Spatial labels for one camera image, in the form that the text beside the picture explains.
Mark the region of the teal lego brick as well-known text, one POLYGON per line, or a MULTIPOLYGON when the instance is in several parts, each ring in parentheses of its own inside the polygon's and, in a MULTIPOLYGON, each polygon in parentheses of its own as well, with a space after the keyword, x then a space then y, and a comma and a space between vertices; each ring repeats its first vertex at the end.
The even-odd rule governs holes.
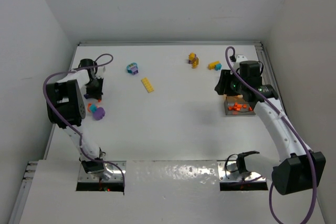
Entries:
POLYGON ((95 113, 97 110, 97 106, 93 103, 88 103, 87 109, 90 113, 95 113))

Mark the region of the orange lego brick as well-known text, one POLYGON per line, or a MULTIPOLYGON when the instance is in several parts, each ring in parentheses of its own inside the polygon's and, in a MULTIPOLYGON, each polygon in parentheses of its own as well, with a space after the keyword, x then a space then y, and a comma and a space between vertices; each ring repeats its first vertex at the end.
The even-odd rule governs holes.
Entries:
POLYGON ((235 111, 240 111, 242 107, 243 107, 242 104, 235 104, 235 105, 233 106, 233 109, 234 109, 235 111))

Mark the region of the purple round lego block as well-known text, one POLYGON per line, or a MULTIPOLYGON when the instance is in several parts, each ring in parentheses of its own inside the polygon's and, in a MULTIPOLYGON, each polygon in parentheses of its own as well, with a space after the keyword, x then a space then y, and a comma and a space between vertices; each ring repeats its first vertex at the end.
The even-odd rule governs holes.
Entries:
POLYGON ((102 107, 96 108, 96 110, 93 112, 92 116, 96 121, 99 121, 104 118, 105 116, 105 110, 102 107))

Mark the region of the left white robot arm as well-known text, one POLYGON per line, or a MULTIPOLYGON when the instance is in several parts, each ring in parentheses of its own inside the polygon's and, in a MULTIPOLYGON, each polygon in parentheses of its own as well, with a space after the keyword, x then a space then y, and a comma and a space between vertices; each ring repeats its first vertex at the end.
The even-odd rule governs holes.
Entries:
POLYGON ((82 121, 86 117, 84 99, 102 98, 103 77, 97 75, 100 67, 92 59, 83 59, 78 68, 64 72, 64 78, 54 83, 48 81, 62 73, 54 73, 43 83, 48 118, 68 134, 79 153, 79 161, 87 174, 105 170, 101 148, 87 138, 82 121))

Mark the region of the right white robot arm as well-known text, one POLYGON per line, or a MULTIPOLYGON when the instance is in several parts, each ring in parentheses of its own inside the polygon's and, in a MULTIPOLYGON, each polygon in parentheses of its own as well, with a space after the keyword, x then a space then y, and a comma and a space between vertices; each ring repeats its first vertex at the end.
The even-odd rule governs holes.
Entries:
POLYGON ((262 83, 259 62, 242 61, 234 70, 221 70, 215 91, 228 97, 242 95, 263 122, 278 151, 278 160, 268 159, 258 151, 239 153, 239 173, 257 172, 265 176, 281 195, 308 190, 313 188, 313 182, 320 182, 325 156, 299 142, 276 90, 262 83))

